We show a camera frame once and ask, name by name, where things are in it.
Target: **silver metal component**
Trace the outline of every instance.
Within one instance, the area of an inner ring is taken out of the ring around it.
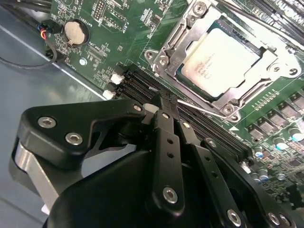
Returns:
[[[198,14],[195,14],[195,12],[197,13],[198,11],[199,14],[203,11],[208,12],[205,13],[203,18],[200,18]],[[182,66],[181,70],[186,67],[187,62],[190,61],[195,54],[195,50],[204,43],[213,30],[208,34],[207,31],[220,17],[225,17],[238,29],[242,30],[250,42],[258,49],[263,46],[263,43],[261,43],[259,39],[248,33],[226,14],[222,14],[215,5],[211,4],[211,1],[193,0],[164,42],[162,48],[160,50],[146,50],[145,58],[156,75],[169,82],[175,80],[175,83],[177,82],[179,86],[183,87],[182,89],[186,89],[188,93],[191,93],[201,101],[201,103],[196,102],[199,104],[199,107],[195,106],[194,108],[200,108],[202,112],[236,123],[242,119],[239,110],[248,102],[270,86],[280,76],[292,78],[298,76],[301,68],[295,56],[288,54],[287,50],[285,50],[285,52],[289,55],[288,58],[284,57],[284,59],[280,59],[280,57],[284,55],[278,55],[277,52],[274,53],[265,46],[267,51],[263,53],[262,57],[256,54],[257,59],[254,61],[255,64],[248,64],[248,70],[246,69],[246,71],[244,71],[244,75],[243,73],[241,74],[242,82],[240,82],[238,86],[229,85],[230,87],[228,87],[227,90],[223,90],[225,92],[221,93],[215,101],[198,95],[179,80],[179,76],[181,76],[179,70]],[[190,71],[193,70],[194,67],[189,66],[187,69],[190,75]],[[232,112],[225,108],[231,104],[234,108]]]
[[[165,117],[166,119],[169,119],[169,118],[170,118],[169,115],[166,114],[166,113],[163,113],[162,116]]]
[[[53,128],[56,126],[56,120],[48,116],[43,116],[38,119],[38,124],[40,127]]]
[[[284,223],[286,223],[286,225],[291,225],[290,221],[288,221],[288,219],[284,215],[280,214],[280,218],[283,220]]]
[[[259,177],[258,177],[258,174],[257,173],[252,173],[251,174],[251,177],[252,177],[252,179],[254,179],[255,180],[255,182],[256,183],[260,183],[261,182],[261,180],[259,179]]]
[[[165,187],[162,191],[163,197],[167,200],[168,203],[175,204],[177,203],[178,196],[176,191],[170,187]]]
[[[285,174],[283,174],[283,173],[279,173],[276,177],[279,181],[284,181],[285,180]]]
[[[160,64],[162,66],[167,65],[168,64],[168,57],[166,57],[166,56],[160,56]]]
[[[256,146],[254,148],[255,156],[257,158],[262,158],[263,157],[263,148],[261,146]]]
[[[184,125],[185,128],[190,129],[190,125],[187,122],[183,122],[182,125]]]
[[[140,112],[142,110],[142,108],[137,105],[134,105],[133,108],[138,112]]]
[[[266,180],[269,179],[269,177],[268,177],[268,170],[267,169],[260,169],[258,171],[258,175],[259,175],[259,179],[261,181],[266,181]]]
[[[242,221],[241,218],[239,217],[239,215],[233,210],[233,209],[229,209],[227,211],[227,215],[229,220],[236,226],[236,227],[240,227],[242,225]]]
[[[280,225],[279,219],[273,213],[269,212],[268,217],[274,224],[276,224],[277,226]]]
[[[231,104],[228,104],[223,108],[224,114],[231,114],[231,113],[233,113],[233,111],[234,111],[234,106]]]
[[[160,109],[159,107],[157,107],[157,106],[155,106],[155,105],[153,105],[153,104],[148,104],[148,103],[143,104],[143,108],[144,108],[146,111],[148,111],[148,112],[150,112],[150,113],[153,113],[153,114],[155,114],[155,113]]]
[[[66,135],[66,141],[69,144],[72,144],[74,146],[78,146],[83,142],[83,139],[82,139],[80,134],[77,134],[75,132],[71,132],[71,133],[68,133]]]
[[[194,5],[193,5],[193,13],[197,16],[203,16],[204,13],[206,13],[207,11],[207,6],[204,2],[201,1],[197,1]]]
[[[210,144],[210,146],[212,146],[213,148],[216,148],[216,144],[215,142],[213,142],[212,140],[208,141],[208,143]]]
[[[82,66],[86,66],[87,65],[87,60],[85,58],[80,58],[79,64],[82,65]]]
[[[20,142],[14,160],[17,166],[29,175],[49,210],[67,187],[82,179],[81,170],[63,172],[56,169],[25,149]]]

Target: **screw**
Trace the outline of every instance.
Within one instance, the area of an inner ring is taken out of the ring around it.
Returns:
[[[43,116],[38,119],[38,124],[40,127],[53,128],[56,126],[56,121],[51,117]]]
[[[223,112],[224,112],[225,114],[230,114],[230,113],[233,112],[233,110],[234,110],[233,106],[230,105],[230,104],[228,104],[228,105],[226,105],[226,106],[224,107]]]
[[[85,58],[80,58],[79,64],[82,66],[85,66],[85,65],[87,65],[87,60]]]
[[[161,64],[162,66],[168,64],[168,59],[167,59],[166,56],[160,56],[160,64]]]
[[[276,224],[277,226],[280,225],[279,219],[273,213],[269,212],[268,216],[274,224]]]
[[[137,105],[134,105],[133,108],[138,112],[140,112],[142,110],[142,108]]]
[[[280,214],[280,217],[283,220],[283,222],[286,223],[286,225],[288,225],[288,226],[291,225],[290,222],[288,221],[288,219],[284,215]]]
[[[190,129],[190,125],[187,122],[183,122],[182,125],[184,125],[185,128]]]
[[[210,140],[210,141],[208,141],[208,143],[210,144],[210,146],[216,148],[216,144],[213,141]]]
[[[193,6],[193,13],[197,16],[203,16],[207,11],[207,6],[204,2],[198,1]]]
[[[166,114],[166,113],[163,113],[162,116],[165,117],[166,119],[169,119],[169,118],[170,118],[169,115]]]
[[[239,217],[239,215],[233,210],[233,209],[229,209],[227,211],[227,215],[229,220],[236,226],[236,227],[240,227],[242,225],[242,221],[241,218]]]
[[[177,203],[178,196],[176,192],[170,188],[170,187],[165,187],[162,191],[163,197],[165,200],[167,200],[168,203],[175,204]]]
[[[146,56],[147,56],[148,59],[152,59],[153,54],[151,52],[147,52]]]
[[[78,146],[82,143],[83,139],[79,134],[77,134],[75,132],[71,132],[71,133],[66,135],[66,141],[69,144],[72,144],[74,146]]]

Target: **black memory slot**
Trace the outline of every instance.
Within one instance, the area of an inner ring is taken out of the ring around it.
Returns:
[[[148,103],[155,95],[149,87],[153,87],[157,90],[167,89],[164,85],[154,78],[151,78],[136,66],[131,66],[125,72],[124,76],[124,82],[119,85],[116,91],[116,98],[130,98],[144,104]],[[251,155],[249,147],[230,135],[216,122],[209,119],[201,112],[184,105],[179,105],[179,113],[181,119],[191,124],[200,140],[207,137],[216,139],[237,161],[242,161]]]
[[[265,12],[269,17],[272,14],[279,14],[280,19],[276,21],[282,28],[284,28],[287,32],[289,32],[295,39],[299,40],[300,42],[304,42],[304,33],[301,31],[303,27],[299,25],[296,21],[290,19],[282,18],[281,12],[277,11],[273,6],[266,3],[263,0],[252,0],[252,2],[259,7],[263,12]]]

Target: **hole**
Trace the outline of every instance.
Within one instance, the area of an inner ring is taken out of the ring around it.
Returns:
[[[153,54],[151,52],[147,52],[147,58],[152,59],[152,57],[153,57]]]
[[[75,136],[75,135],[72,135],[72,136],[70,137],[70,139],[71,139],[71,141],[73,141],[73,142],[77,142],[79,138],[78,138],[77,136]]]
[[[296,75],[297,73],[298,73],[298,70],[295,68],[289,70],[289,75],[291,75],[291,76]]]
[[[235,121],[235,120],[238,120],[238,117],[237,117],[236,115],[233,115],[233,116],[231,117],[231,119]]]
[[[43,120],[42,123],[45,124],[45,125],[51,125],[52,121],[50,121],[50,120]]]
[[[173,153],[170,153],[170,152],[167,153],[167,156],[168,156],[169,158],[174,158]]]
[[[169,196],[169,198],[173,198],[174,197],[174,194],[171,192],[171,191],[167,191],[167,195]]]
[[[219,177],[214,171],[211,172],[212,176],[214,176],[215,178]]]

